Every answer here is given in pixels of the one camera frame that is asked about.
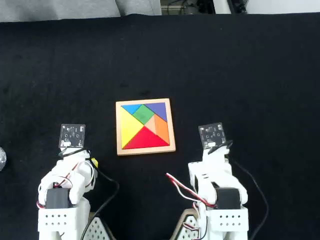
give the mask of blue triangle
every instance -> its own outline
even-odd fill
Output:
[[[166,104],[164,102],[147,103],[144,105],[167,122]]]
[[[138,108],[140,108],[140,106],[141,104],[133,104],[133,105],[122,105],[121,107],[123,107],[128,113],[132,115],[138,110]]]

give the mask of red triangle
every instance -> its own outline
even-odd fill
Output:
[[[141,149],[169,146],[164,140],[155,135],[145,126],[124,146],[123,149]]]

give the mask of green square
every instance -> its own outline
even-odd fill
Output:
[[[155,113],[151,111],[149,108],[147,108],[145,105],[141,105],[137,111],[133,114],[133,116],[138,119],[141,123],[146,124],[149,119],[154,115]]]

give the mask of silver object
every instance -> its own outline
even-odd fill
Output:
[[[6,162],[7,162],[6,152],[5,150],[3,150],[2,147],[0,147],[0,172],[2,171],[2,169],[4,169]]]

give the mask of black cloth surface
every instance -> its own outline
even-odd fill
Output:
[[[37,239],[37,188],[58,160],[62,123],[120,183],[102,217],[118,240],[168,239],[191,207],[198,126],[222,122],[231,156],[263,189],[258,240],[319,239],[320,14],[159,16],[0,24],[0,238]],[[117,156],[115,102],[170,98],[176,152]],[[251,179],[250,228],[265,213]],[[92,211],[112,193],[102,178]]]

